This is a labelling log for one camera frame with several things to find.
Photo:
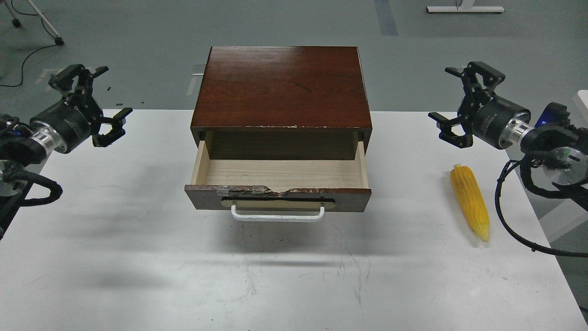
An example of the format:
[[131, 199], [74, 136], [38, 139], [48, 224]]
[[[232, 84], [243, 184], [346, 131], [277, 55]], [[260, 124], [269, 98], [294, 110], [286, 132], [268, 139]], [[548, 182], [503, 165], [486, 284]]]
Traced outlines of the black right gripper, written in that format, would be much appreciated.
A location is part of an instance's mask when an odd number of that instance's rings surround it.
[[[531, 112], [496, 96], [495, 88], [505, 80], [503, 73], [481, 61], [470, 62], [463, 68], [446, 67], [445, 72], [461, 79], [465, 96], [455, 119], [428, 113], [440, 130], [441, 140], [458, 148], [472, 147], [473, 136], [497, 149], [520, 143], [530, 128]], [[455, 134], [455, 126], [462, 126], [464, 134]]]

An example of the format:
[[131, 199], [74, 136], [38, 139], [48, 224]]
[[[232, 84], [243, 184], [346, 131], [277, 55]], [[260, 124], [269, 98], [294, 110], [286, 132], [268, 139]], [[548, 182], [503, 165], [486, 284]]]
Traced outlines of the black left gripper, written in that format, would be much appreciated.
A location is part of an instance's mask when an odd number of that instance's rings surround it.
[[[82, 64], [67, 66], [50, 76], [48, 86], [62, 95], [62, 99], [32, 117], [32, 126], [49, 126], [62, 139], [57, 152], [67, 154], [92, 135], [94, 147], [107, 147], [122, 138], [126, 117], [134, 110], [123, 108], [112, 118], [104, 117], [102, 109], [92, 97], [94, 79], [109, 70], [97, 67], [92, 73]], [[102, 124], [111, 126], [107, 134], [99, 134]]]

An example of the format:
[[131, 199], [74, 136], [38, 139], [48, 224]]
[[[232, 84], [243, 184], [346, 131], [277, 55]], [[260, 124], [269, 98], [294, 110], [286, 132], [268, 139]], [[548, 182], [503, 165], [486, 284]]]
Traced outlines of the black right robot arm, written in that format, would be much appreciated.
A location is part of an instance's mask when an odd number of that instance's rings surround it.
[[524, 187], [548, 199], [571, 199], [587, 208], [587, 129], [571, 124], [567, 107], [549, 103], [531, 125], [531, 112], [494, 89], [505, 75], [487, 63], [445, 71], [461, 79], [464, 98], [455, 119], [431, 112], [439, 138], [458, 148], [468, 148], [478, 137], [497, 149], [517, 145], [524, 157], [520, 176]]

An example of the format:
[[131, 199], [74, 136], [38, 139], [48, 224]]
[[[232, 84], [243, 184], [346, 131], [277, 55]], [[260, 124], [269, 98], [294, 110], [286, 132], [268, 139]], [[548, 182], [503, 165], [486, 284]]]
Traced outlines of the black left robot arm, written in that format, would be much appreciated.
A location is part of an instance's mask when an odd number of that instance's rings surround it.
[[109, 118], [92, 95], [94, 79], [107, 72], [95, 72], [78, 63], [53, 74], [49, 85], [60, 92], [54, 103], [29, 123], [1, 115], [1, 234], [6, 234], [21, 207], [48, 205], [63, 193], [57, 182], [30, 170], [44, 163], [52, 152], [71, 153], [88, 138], [95, 147], [107, 147], [125, 134], [123, 128], [131, 108]]

